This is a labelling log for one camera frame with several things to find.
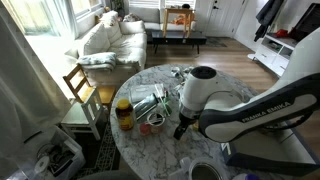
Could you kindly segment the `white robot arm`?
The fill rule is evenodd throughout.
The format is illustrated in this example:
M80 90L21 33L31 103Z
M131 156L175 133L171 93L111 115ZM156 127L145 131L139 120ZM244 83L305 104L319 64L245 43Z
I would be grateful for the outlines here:
M267 91L245 99L217 70L193 68L180 95L179 139L189 125L216 142L233 141L257 128L299 116L320 108L320 28L294 48L279 80Z

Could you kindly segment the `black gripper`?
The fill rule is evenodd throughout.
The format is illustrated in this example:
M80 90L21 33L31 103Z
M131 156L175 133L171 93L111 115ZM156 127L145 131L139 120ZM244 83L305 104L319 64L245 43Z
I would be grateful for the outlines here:
M177 140L180 140L182 135L185 133L187 128L196 122L195 119L190 119L184 116L182 113L179 114L180 123L178 127L175 129L173 137Z

